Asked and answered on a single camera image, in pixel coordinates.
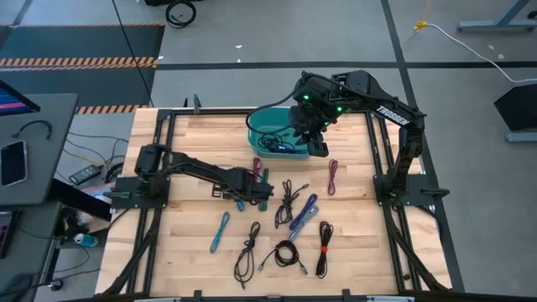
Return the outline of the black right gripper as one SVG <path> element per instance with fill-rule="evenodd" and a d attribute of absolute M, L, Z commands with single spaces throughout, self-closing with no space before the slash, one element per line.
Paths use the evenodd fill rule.
<path fill-rule="evenodd" d="M 329 155 L 327 144 L 322 141 L 322 133 L 326 131 L 331 119 L 317 109 L 292 106 L 289 109 L 289 125 L 294 129 L 295 145 L 307 145 L 308 153 L 313 157 L 325 158 Z"/>

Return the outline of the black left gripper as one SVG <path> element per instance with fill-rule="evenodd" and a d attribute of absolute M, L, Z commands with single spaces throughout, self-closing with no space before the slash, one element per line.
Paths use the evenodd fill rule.
<path fill-rule="evenodd" d="M 257 183 L 254 189 L 253 175 L 244 168 L 231 168 L 226 171 L 226 185 L 228 194 L 233 200 L 268 200 L 273 193 L 260 193 L 259 191 L 272 191 L 274 187 L 268 183 Z"/>

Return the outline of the teal plastic bin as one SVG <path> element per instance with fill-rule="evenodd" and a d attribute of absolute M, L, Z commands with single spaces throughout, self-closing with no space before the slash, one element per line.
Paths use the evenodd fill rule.
<path fill-rule="evenodd" d="M 250 125 L 261 132 L 274 132 L 289 124 L 288 107 L 271 107 L 255 112 L 250 118 Z M 296 146 L 293 128 L 287 128 L 274 134 L 256 133 L 248 129 L 248 142 L 253 152 L 260 158 L 271 159 L 308 159 L 307 147 Z"/>

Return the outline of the black cable grey plugs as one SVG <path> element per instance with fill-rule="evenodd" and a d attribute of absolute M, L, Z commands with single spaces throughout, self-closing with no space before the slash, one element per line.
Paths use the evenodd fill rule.
<path fill-rule="evenodd" d="M 287 258 L 281 254 L 281 251 L 284 249 L 290 252 L 290 256 Z M 305 265 L 300 261 L 300 253 L 297 247 L 290 240 L 283 240 L 274 247 L 274 249 L 265 257 L 265 259 L 258 266 L 259 273 L 263 271 L 264 264 L 270 256 L 274 257 L 274 261 L 281 268 L 292 266 L 298 263 L 301 272 L 304 275 L 308 274 Z"/>

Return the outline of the black cable red tie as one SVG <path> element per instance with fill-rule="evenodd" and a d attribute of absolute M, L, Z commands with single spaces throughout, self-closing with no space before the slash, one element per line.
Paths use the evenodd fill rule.
<path fill-rule="evenodd" d="M 315 268 L 315 276 L 319 279 L 323 279 L 327 274 L 327 252 L 328 245 L 334 232 L 334 226 L 328 221 L 322 221 L 320 223 L 320 240 L 321 240 L 321 252 Z"/>

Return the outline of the black power adapter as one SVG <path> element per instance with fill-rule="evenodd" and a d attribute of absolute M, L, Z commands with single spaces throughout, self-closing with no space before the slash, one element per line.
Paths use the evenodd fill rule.
<path fill-rule="evenodd" d="M 81 185 L 87 182 L 88 180 L 91 180 L 97 177 L 98 175 L 100 175 L 102 172 L 102 168 L 103 168 L 102 165 L 91 164 L 85 167 L 84 169 L 81 169 L 75 172 L 74 174 L 70 175 L 68 177 L 68 180 L 73 185 Z"/>

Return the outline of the blue drink can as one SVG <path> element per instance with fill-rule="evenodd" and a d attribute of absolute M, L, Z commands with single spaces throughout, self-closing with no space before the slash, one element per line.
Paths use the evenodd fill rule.
<path fill-rule="evenodd" d="M 96 247 L 99 239 L 90 234 L 78 233 L 73 238 L 74 242 L 83 247 Z"/>

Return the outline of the black angular stand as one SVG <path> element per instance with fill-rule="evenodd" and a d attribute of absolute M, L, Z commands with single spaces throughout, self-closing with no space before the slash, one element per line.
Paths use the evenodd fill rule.
<path fill-rule="evenodd" d="M 537 143 L 537 84 L 516 86 L 494 102 L 509 143 Z"/>

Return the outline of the grey metal table foot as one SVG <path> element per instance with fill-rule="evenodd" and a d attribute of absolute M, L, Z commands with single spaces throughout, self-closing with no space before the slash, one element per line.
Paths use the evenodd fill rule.
<path fill-rule="evenodd" d="M 531 0 L 513 0 L 510 7 L 497 20 L 462 21 L 456 30 L 462 31 L 533 31 L 537 29 L 537 9 L 528 13 L 524 19 L 515 17 L 529 4 Z"/>

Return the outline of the grey side desk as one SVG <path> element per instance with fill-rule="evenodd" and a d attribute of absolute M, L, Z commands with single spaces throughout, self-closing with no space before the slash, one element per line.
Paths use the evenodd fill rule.
<path fill-rule="evenodd" d="M 33 94 L 39 112 L 0 117 L 0 148 L 23 140 L 27 144 L 28 178 L 2 187 L 0 206 L 34 206 L 48 198 L 79 97 L 76 94 Z"/>

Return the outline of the black hazard-striped floor mat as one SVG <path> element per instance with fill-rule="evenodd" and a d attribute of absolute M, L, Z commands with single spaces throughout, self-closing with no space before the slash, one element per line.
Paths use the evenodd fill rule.
<path fill-rule="evenodd" d="M 79 114 L 151 103 L 161 23 L 0 26 L 0 80 L 23 94 L 74 93 Z"/>

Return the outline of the black smartphone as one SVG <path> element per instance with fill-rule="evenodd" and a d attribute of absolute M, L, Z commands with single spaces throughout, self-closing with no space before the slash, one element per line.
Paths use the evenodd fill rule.
<path fill-rule="evenodd" d="M 0 185 L 16 185 L 27 178 L 27 144 L 19 140 L 0 148 Z"/>

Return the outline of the black keyboard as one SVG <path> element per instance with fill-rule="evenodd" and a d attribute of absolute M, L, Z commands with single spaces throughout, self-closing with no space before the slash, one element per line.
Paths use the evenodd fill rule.
<path fill-rule="evenodd" d="M 0 211 L 0 259 L 5 258 L 18 220 L 18 211 Z"/>

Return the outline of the monitor with blue screen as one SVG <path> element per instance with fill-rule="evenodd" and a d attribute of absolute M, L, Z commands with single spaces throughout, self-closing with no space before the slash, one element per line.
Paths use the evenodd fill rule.
<path fill-rule="evenodd" d="M 39 105 L 0 80 L 0 117 L 39 111 Z"/>

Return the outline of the black aluminium table frame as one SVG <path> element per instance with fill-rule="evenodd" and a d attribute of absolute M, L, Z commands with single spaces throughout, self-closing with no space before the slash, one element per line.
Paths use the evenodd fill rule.
<path fill-rule="evenodd" d="M 244 125 L 242 108 L 202 110 L 200 115 L 185 109 L 176 116 L 172 148 L 191 157 L 224 168 L 252 168 L 251 150 Z M 154 269 L 149 295 L 151 298 L 180 298 L 180 301 L 200 297 L 201 301 L 223 298 L 228 301 L 364 301 L 364 295 L 397 294 L 383 208 L 376 202 L 373 175 L 376 169 L 368 137 L 368 122 L 364 114 L 346 114 L 332 125 L 325 140 L 330 145 L 326 159 L 309 160 L 262 159 L 270 171 L 269 182 L 274 196 L 267 212 L 246 204 L 237 211 L 232 201 L 211 197 L 210 183 L 185 175 L 171 178 L 169 203 L 162 211 L 159 237 L 154 254 Z M 326 193 L 328 163 L 339 161 L 336 172 L 336 193 Z M 302 230 L 295 241 L 300 260 L 306 266 L 303 274 L 297 263 L 281 268 L 274 256 L 258 266 L 281 240 L 289 235 L 288 225 L 274 228 L 274 214 L 284 196 L 282 182 L 291 179 L 293 187 L 310 184 L 294 202 L 293 213 L 300 212 L 307 198 L 319 196 L 320 212 Z M 223 232 L 219 248 L 209 253 L 209 246 L 221 223 L 222 214 L 229 211 L 231 220 Z M 139 210 L 132 209 L 118 220 L 108 234 L 96 292 L 108 289 L 121 273 L 133 253 Z M 405 214 L 413 248 L 420 260 L 439 283 L 453 288 L 444 251 L 436 236 L 433 217 L 414 207 Z M 250 226 L 259 221 L 261 230 L 253 248 L 254 274 L 245 289 L 233 276 L 234 265 L 248 239 Z M 334 234 L 328 245 L 328 274 L 315 276 L 321 252 L 319 222 L 328 221 Z"/>

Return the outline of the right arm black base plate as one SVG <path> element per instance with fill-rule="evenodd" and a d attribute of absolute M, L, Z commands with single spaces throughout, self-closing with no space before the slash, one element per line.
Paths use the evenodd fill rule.
<path fill-rule="evenodd" d="M 432 206 L 450 193 L 448 189 L 433 188 L 426 175 L 374 175 L 373 185 L 381 206 Z"/>

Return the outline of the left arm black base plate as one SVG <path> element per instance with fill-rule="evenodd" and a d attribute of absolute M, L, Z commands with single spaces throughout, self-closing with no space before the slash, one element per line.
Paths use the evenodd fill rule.
<path fill-rule="evenodd" d="M 170 179 L 123 177 L 104 196 L 114 209 L 159 209 L 168 204 L 169 187 Z"/>

